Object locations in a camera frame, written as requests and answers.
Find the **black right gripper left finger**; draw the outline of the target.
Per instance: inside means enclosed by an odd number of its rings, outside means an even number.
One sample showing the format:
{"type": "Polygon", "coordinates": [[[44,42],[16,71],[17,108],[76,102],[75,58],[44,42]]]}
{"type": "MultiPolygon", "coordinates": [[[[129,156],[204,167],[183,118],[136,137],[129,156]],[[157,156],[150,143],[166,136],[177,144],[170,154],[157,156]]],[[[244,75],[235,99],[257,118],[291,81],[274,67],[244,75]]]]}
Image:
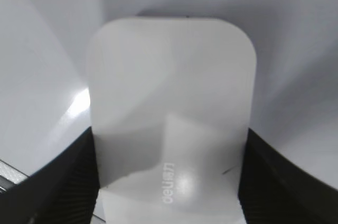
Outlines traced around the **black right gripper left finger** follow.
{"type": "Polygon", "coordinates": [[[53,161],[1,194],[1,223],[90,223],[99,189],[87,128],[53,161]]]}

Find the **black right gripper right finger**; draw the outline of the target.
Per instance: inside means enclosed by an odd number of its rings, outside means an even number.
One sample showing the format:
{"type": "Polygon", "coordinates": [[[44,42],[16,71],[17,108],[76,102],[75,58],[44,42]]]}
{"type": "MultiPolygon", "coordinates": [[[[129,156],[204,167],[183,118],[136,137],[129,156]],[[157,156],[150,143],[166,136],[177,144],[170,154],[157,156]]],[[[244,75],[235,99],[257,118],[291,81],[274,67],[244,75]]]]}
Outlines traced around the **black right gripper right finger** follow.
{"type": "Polygon", "coordinates": [[[337,223],[337,190],[248,131],[238,198],[246,223],[337,223]]]}

